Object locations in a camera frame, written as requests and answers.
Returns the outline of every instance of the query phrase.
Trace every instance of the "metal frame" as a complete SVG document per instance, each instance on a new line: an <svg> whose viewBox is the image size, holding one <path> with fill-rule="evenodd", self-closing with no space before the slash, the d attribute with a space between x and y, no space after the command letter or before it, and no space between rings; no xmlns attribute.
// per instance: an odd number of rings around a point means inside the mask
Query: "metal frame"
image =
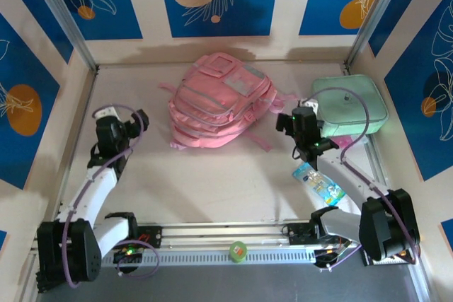
<svg viewBox="0 0 453 302"><path fill-rule="evenodd" d="M71 131L74 131L74 134L70 134L67 140L67 145L64 148L64 155L62 163L65 162L66 166L63 172L63 176L58 184L58 194L55 200L55 204L51 209L46 211L45 218L54 219L58 215L58 211L62 202L62 198L66 191L67 183L69 180L69 173L71 172L71 165L74 162L74 157L76 155L77 145L79 144L80 134L82 132L82 127L86 119L86 112L88 111L91 96L93 95L94 86L96 84L96 76L98 72L88 74L86 83L82 90L80 101L77 105L78 109L74 115L74 121L72 122Z"/></svg>
<svg viewBox="0 0 453 302"><path fill-rule="evenodd" d="M81 34L74 18L72 18L67 6L63 0L44 0L57 19L64 34L68 37L71 44L79 52L82 60L91 71L96 71L97 66L91 55L88 47L86 46L85 39Z"/></svg>
<svg viewBox="0 0 453 302"><path fill-rule="evenodd" d="M308 223L291 220L272 223L170 223L162 226L160 250L201 251L228 250L237 240L247 244L250 250L305 249L327 250L338 247L336 243L312 245L289 245L289 237L283 228L288 223ZM155 223L143 223L139 226L155 226ZM38 242L34 240L30 254L38 253Z"/></svg>
<svg viewBox="0 0 453 302"><path fill-rule="evenodd" d="M345 67L347 70L352 66L358 53L366 46L378 22L384 15L391 0L374 0L368 15L365 17L362 26L359 29L348 58L345 60Z"/></svg>
<svg viewBox="0 0 453 302"><path fill-rule="evenodd" d="M369 140L371 143L371 147L369 148L371 157L369 157L369 159L372 165L373 174L376 171L376 174L378 176L377 180L391 187L389 177L385 171L385 168L381 165L382 162L380 162L380 159L382 159L382 157L380 156L376 141L374 140L373 136L369 136ZM418 260L418 265L408 266L418 300L423 302L440 302L437 290L434 287L434 282L432 282L432 280L428 276L428 273L426 272L423 259L419 258Z"/></svg>

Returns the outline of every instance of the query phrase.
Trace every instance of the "robotic arm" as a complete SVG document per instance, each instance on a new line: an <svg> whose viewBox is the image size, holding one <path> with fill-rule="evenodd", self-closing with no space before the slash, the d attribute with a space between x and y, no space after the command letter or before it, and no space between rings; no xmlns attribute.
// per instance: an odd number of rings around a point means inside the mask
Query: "robotic arm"
<svg viewBox="0 0 453 302"><path fill-rule="evenodd" d="M398 224L400 218L413 245L418 245L420 234L409 194L403 189L390 190L370 178L347 157L341 157L337 144L321 138L314 109L316 102L309 101L293 109L291 115L279 114L276 129L294 139L293 158L301 158L334 180L359 207L361 214L347 213L337 207L315 211L310 221L314 226L311 237L337 235L347 238L361 244L373 260L380 261L412 248ZM324 154L331 149L335 151Z"/></svg>
<svg viewBox="0 0 453 302"><path fill-rule="evenodd" d="M97 228L94 228L94 223L105 199L125 169L127 158L124 153L130 147L130 140L140 135L140 119L146 131L148 117L143 110L138 110L137 114L132 114L134 122L121 122L114 107L104 108L94 117L98 143L91 149L83 185L54 221L43 222L38 228L40 271L37 273L37 283L40 293L66 281L62 237L68 218L67 263L74 281L96 279L102 258L121 240L138 237L133 213L109 214Z"/></svg>

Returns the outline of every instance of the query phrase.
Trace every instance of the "purple cable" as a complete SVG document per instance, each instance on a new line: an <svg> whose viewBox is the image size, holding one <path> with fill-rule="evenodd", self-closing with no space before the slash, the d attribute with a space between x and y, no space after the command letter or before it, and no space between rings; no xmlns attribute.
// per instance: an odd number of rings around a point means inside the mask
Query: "purple cable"
<svg viewBox="0 0 453 302"><path fill-rule="evenodd" d="M323 271L331 271L333 268L335 268L337 265L339 265L340 263L343 263L344 261L346 261L349 257L351 257L352 255L354 255L362 246L361 245L358 245L353 251L351 251L349 254L347 254L345 257L343 257L341 260L339 260L338 262L334 263L333 265L331 265L329 268L321 268L320 270L323 272Z"/></svg>
<svg viewBox="0 0 453 302"><path fill-rule="evenodd" d="M413 253L413 256L414 256L414 260L411 260L409 261L411 264L415 265L417 263L417 256L419 254L419 251L416 250L416 246L415 246L415 243L413 242L412 238L411 238L411 235L409 235L409 231L408 229L406 228L406 226L404 225L403 223L403 220L401 219L401 217L399 216L398 212L396 211L395 207L393 206L393 204L389 201L389 199L384 195L384 193L379 190L376 185L374 185L372 182L370 182L365 176L363 176L360 171L358 171L356 168L354 168L352 165L350 165L348 163L348 160L344 159L345 157L345 153L347 150L349 150L353 145L355 145L359 140L361 140L365 134L367 133L367 130L368 130L368 126L369 126L369 110L368 110L368 107L367 107L367 104L366 102L363 100L363 98L358 95L356 92L348 89L348 88L343 88L343 87L340 87L340 86L335 86L335 87L331 87L331 88L324 88L318 92L315 92L313 95L311 95L310 97L308 97L308 99L304 100L303 103L305 103L306 101L308 100L311 100L312 98L315 98L317 97L320 93L322 92L325 92L325 91L331 91L331 90L341 90L341 91L346 91L348 93L350 93L351 95L353 95L354 97L356 97L359 101L360 101L360 104L362 104L364 110L365 110L365 128L363 129L363 132L359 135L358 138L356 138L354 141L352 141L350 144L348 144L342 151L341 151L341 154L340 154L340 160L341 162L343 162L346 166L346 168L348 168L349 170L352 171L352 173L354 173L354 175L356 175L358 178L360 178L361 180L363 180L365 183L367 183L367 185L369 185L370 189L373 190L374 192L376 192L381 198L382 200L384 201L384 203L389 207L391 213L394 215L395 219L396 219L396 222L398 223L399 227L401 228L401 230L403 231L403 234L404 234L404 237L406 238L406 240L409 242L409 246L411 247L411 250L412 250L412 253Z"/></svg>
<svg viewBox="0 0 453 302"><path fill-rule="evenodd" d="M68 263L68 252L67 252L67 242L68 242L68 230L69 230L69 224L71 223L71 220L72 220L72 216L74 215L74 212L76 211L82 197L85 195L86 191L88 190L88 188L90 187L91 183L94 182L94 180L110 165L112 164L113 162L115 162L117 159L123 157L126 153L128 153L129 151L132 151L134 149L134 147L140 142L140 140L142 139L142 135L143 135L143 131L144 131L144 123L143 123L143 119L142 117L140 117L140 115L138 114L137 111L135 111L134 109L126 106L126 105L123 105L123 104L109 104L109 105L104 105L100 108L98 108L95 112L93 112L93 115L92 117L94 118L94 115L96 113L98 113L99 111L101 110L104 110L106 108L110 108L110 107L116 107L116 108L122 108L122 109L126 109L126 110L129 110L131 112L133 112L139 119L139 123L140 123L140 134L139 136L137 137L135 143L133 143L133 145L129 146L129 148L125 149L123 152L119 153L118 155L116 155L115 157L112 157L110 160L108 160L104 165L102 165L94 174L93 174L93 177L90 179L90 180L87 180L84 187L82 188L82 190L80 191L80 194L79 196L77 196L76 200L74 201L74 205L73 205L73 209L68 213L68 217L66 219L66 221L64 222L64 228L63 228L63 236L62 236L62 261L63 261L63 271L64 271L64 277L66 278L66 282L68 283L68 285L75 289L77 288L80 283L74 283L72 281L72 278L71 278L71 273L69 272L69 263Z"/></svg>
<svg viewBox="0 0 453 302"><path fill-rule="evenodd" d="M161 258L159 257L159 254L157 253L157 250L151 244L143 242L142 240L122 240L121 242L117 243L117 245L128 245L128 244L131 244L131 243L132 244L143 245L144 247L153 250L154 254L156 254L157 263L156 263L156 266L154 267L154 269L151 272L147 273L147 274L131 275L131 274L125 274L124 272L121 272L122 273L121 276L122 277L127 277L128 279L148 279L149 277L151 277L154 274L156 274L157 269L159 268L159 265L161 263ZM118 261L118 264L116 265L116 270L118 272L120 272L120 264L121 264L123 259L125 259L125 257L122 258L120 261Z"/></svg>

